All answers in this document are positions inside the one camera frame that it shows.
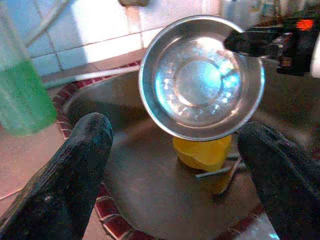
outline plastic bottle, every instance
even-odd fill
[[[0,123],[12,135],[29,135],[51,125],[56,110],[23,41],[0,1]]]

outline metal bowl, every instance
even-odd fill
[[[197,15],[174,22],[151,42],[142,60],[139,90],[157,125],[190,141],[227,136],[249,120],[264,91],[258,58],[224,48],[241,28],[220,17]]]

